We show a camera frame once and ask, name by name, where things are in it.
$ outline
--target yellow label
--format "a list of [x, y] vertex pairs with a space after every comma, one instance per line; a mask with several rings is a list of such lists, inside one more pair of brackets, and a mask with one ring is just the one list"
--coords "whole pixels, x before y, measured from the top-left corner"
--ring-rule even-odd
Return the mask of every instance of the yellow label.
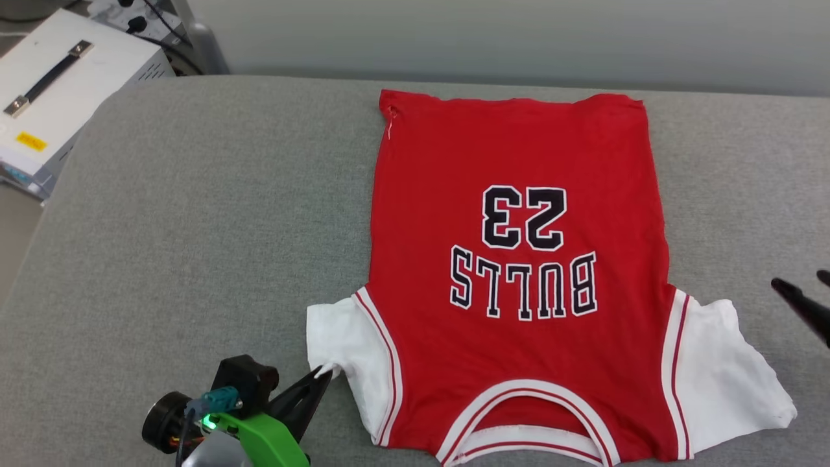
[[17, 135], [17, 142], [23, 143], [37, 152], [46, 149], [46, 142], [44, 140], [29, 135], [26, 131], [23, 131], [20, 135]]

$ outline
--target red jersey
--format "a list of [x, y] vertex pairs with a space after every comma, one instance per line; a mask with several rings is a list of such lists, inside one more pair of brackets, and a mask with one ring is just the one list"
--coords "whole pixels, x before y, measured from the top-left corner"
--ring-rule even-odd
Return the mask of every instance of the red jersey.
[[692, 457], [677, 367], [703, 307], [667, 282], [643, 104], [384, 91], [380, 109], [369, 282], [350, 301], [388, 373], [383, 416], [361, 410], [375, 442], [445, 465]]

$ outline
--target gray wall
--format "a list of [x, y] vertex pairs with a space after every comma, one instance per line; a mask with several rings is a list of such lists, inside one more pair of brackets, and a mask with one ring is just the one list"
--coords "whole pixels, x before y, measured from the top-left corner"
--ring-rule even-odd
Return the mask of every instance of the gray wall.
[[231, 72], [830, 95], [830, 0], [187, 0]]
[[0, 0], [0, 17], [29, 19], [49, 16], [68, 3], [68, 0]]

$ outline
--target green led light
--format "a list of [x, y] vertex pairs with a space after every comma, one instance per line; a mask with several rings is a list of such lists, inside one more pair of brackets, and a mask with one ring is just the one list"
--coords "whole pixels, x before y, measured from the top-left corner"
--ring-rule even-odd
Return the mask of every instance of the green led light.
[[205, 415], [205, 418], [202, 419], [202, 426], [204, 426], [208, 430], [216, 429], [216, 424], [210, 421], [210, 415]]

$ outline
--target red fabric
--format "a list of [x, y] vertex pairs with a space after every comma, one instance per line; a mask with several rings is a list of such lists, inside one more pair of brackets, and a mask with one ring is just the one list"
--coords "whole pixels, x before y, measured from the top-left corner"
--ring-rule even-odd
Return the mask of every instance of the red fabric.
[[[527, 99], [440, 101], [384, 91], [388, 121], [378, 155], [367, 290], [395, 342], [403, 402], [389, 445], [435, 454], [459, 412], [487, 388], [530, 378], [564, 386], [608, 426], [622, 461], [677, 457], [661, 383], [661, 355], [674, 287], [648, 140], [646, 111], [625, 96], [573, 104]], [[509, 208], [521, 228], [515, 249], [482, 239], [483, 194], [515, 187]], [[540, 234], [560, 231], [555, 251], [531, 248], [528, 187], [564, 189], [567, 210]], [[507, 209], [504, 200], [498, 209]], [[473, 255], [471, 305], [450, 301], [452, 248]], [[597, 310], [572, 313], [570, 264], [595, 252]], [[501, 269], [500, 317], [486, 315], [489, 278], [476, 258]], [[564, 269], [565, 317], [538, 319], [542, 263]], [[519, 320], [520, 282], [508, 263], [529, 264], [531, 321]], [[478, 425], [542, 425], [585, 435], [570, 412], [517, 397]]]

